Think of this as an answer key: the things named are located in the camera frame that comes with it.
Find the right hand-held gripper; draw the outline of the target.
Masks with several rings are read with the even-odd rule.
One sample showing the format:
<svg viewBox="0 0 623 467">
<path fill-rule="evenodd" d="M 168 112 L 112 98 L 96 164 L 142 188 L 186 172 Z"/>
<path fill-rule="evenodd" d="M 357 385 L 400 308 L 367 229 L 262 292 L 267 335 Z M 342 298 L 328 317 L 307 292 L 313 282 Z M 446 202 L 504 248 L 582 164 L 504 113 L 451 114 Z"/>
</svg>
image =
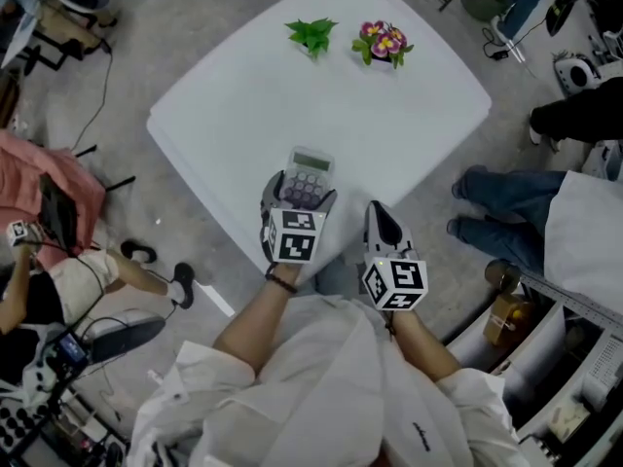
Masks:
<svg viewBox="0 0 623 467">
<path fill-rule="evenodd" d="M 428 294 L 426 262 L 411 230 L 389 207 L 372 200 L 365 214 L 366 270 L 361 282 L 377 311 L 408 311 Z"/>
</svg>

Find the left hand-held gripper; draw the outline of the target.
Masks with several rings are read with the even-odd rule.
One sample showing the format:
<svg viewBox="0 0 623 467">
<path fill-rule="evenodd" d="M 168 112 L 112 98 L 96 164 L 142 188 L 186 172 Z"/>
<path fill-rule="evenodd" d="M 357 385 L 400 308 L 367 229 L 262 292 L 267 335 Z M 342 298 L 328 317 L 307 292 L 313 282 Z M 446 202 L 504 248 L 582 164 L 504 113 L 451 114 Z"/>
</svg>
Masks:
<svg viewBox="0 0 623 467">
<path fill-rule="evenodd" d="M 284 171 L 278 171 L 267 183 L 260 202 L 262 229 L 260 240 L 266 259 L 271 263 L 309 264 L 313 261 L 320 235 L 338 193 L 335 189 L 319 199 L 312 195 L 305 207 L 288 207 L 280 191 Z"/>
</svg>

